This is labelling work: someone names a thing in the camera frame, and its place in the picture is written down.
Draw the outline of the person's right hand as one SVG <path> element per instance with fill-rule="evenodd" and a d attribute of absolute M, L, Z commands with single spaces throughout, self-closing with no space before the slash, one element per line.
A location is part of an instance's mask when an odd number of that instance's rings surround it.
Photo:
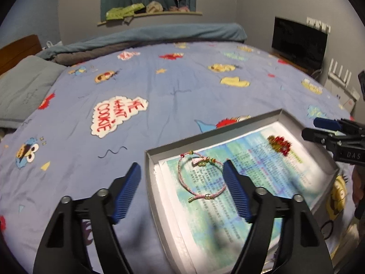
<path fill-rule="evenodd" d="M 352 198 L 353 198 L 353 202 L 355 204 L 355 206 L 357 207 L 360 200 L 363 198 L 364 196 L 364 192 L 363 192 L 363 182 L 362 182 L 362 176 L 359 173 L 359 168 L 358 166 L 355 166 L 352 172 L 352 181 L 353 181 L 353 194 L 352 194 Z"/>

